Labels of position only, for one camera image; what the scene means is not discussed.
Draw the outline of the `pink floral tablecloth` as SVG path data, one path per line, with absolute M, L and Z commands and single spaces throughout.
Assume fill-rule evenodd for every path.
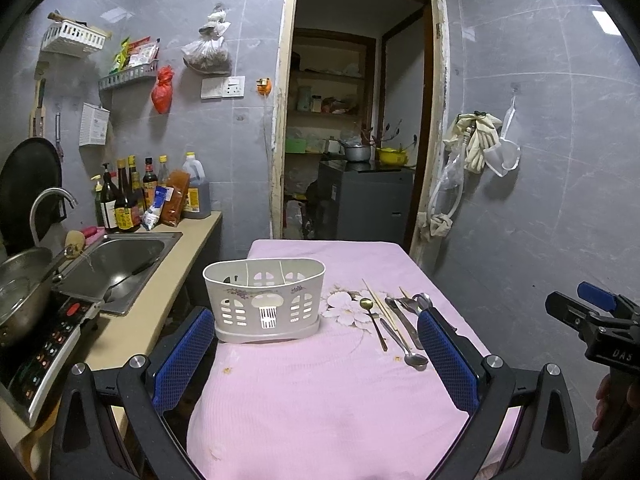
M 209 479 L 424 479 L 468 415 L 432 368 L 378 339 L 354 292 L 424 292 L 472 328 L 397 245 L 258 240 L 252 258 L 313 258 L 326 275 L 314 336 L 221 344 L 191 415 L 186 450 Z

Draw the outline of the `gold spoon dark handle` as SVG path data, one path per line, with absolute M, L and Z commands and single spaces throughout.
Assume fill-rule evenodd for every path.
M 381 345 L 381 348 L 384 352 L 386 352 L 388 350 L 386 341 L 380 331 L 380 329 L 378 328 L 378 323 L 376 322 L 376 319 L 374 317 L 373 314 L 373 301 L 370 298 L 367 297 L 362 297 L 359 299 L 359 305 L 360 307 L 363 308 L 363 310 L 365 310 L 367 312 L 368 317 L 370 318 L 370 321 L 372 322 L 373 328 L 375 330 L 376 336 L 378 336 L 378 342 Z

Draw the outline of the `stainless steel sink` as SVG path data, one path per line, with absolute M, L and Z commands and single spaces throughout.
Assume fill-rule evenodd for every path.
M 66 296 L 102 301 L 102 311 L 124 316 L 174 248 L 181 233 L 106 234 L 53 279 Z

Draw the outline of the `clear hanging plastic bag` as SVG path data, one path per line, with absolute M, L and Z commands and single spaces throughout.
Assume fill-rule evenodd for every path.
M 508 133 L 513 124 L 516 112 L 516 94 L 512 96 L 511 104 L 503 118 L 498 141 L 483 151 L 486 166 L 499 178 L 518 168 L 521 160 L 521 147 L 508 139 Z

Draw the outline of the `metal wall shelf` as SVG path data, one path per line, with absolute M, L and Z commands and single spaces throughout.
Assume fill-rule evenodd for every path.
M 98 88 L 100 91 L 113 90 L 146 78 L 155 78 L 157 69 L 157 60 L 134 67 L 127 67 L 120 72 L 112 73 L 101 78 L 98 82 Z

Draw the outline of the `clear bag of goods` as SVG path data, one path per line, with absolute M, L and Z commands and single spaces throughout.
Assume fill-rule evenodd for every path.
M 198 29 L 198 39 L 181 48 L 184 65 L 205 76 L 229 76 L 231 56 L 224 34 L 230 25 L 227 9 L 221 3 L 216 4 L 206 23 Z

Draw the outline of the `yellow bowl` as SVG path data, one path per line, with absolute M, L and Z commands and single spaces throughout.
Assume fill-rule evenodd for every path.
M 390 167 L 405 166 L 409 159 L 408 152 L 399 148 L 378 148 L 376 154 L 381 165 Z

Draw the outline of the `aluminium cooking pot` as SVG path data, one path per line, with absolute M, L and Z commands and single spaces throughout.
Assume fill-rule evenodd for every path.
M 371 159 L 371 145 L 355 141 L 342 141 L 346 160 L 348 162 L 368 162 Z

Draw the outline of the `red plastic bag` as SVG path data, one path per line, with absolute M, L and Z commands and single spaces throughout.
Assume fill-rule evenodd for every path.
M 174 70 L 170 65 L 162 66 L 156 74 L 156 81 L 151 92 L 151 101 L 154 110 L 158 114 L 167 114 L 171 107 L 172 94 L 172 78 L 174 78 Z

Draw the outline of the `dark grey cabinet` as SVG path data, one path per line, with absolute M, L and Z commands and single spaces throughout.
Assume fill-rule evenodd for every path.
M 314 235 L 318 240 L 404 242 L 412 170 L 322 160 L 316 183 Z

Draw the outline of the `black frying pan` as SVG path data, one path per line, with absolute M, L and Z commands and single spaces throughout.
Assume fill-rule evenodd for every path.
M 62 166 L 53 144 L 30 138 L 17 145 L 1 169 L 1 238 L 9 256 L 35 246 L 29 213 L 37 196 L 62 185 Z

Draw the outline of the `orange spice packet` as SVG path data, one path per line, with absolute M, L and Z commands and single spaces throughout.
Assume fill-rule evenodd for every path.
M 165 226 L 178 226 L 186 204 L 189 182 L 190 174 L 187 172 L 180 169 L 171 171 L 166 183 L 165 203 L 160 213 L 160 222 Z

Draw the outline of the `white plastic utensil holder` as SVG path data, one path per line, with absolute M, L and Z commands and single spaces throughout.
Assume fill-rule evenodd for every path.
M 203 270 L 216 336 L 230 344 L 303 339 L 318 332 L 326 266 L 309 258 L 211 263 Z

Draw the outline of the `silver spoon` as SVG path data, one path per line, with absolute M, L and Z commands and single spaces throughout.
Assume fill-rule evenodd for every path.
M 404 354 L 404 362 L 406 365 L 418 370 L 426 370 L 428 365 L 428 359 L 422 354 L 414 353 L 408 344 L 402 339 L 401 334 L 397 330 L 394 330 L 390 323 L 385 318 L 381 318 L 381 324 L 385 328 L 386 332 L 390 335 L 390 338 L 398 344 Z
M 433 307 L 433 301 L 423 292 L 419 292 L 418 294 L 414 295 L 413 299 L 418 305 L 416 308 L 420 312 L 431 310 L 431 308 Z

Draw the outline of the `white wall basket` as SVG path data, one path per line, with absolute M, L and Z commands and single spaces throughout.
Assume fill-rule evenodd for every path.
M 50 25 L 43 34 L 40 51 L 44 53 L 62 54 L 73 58 L 85 58 L 104 48 L 112 34 L 105 30 L 89 26 L 66 18 L 55 12 L 48 15 Z

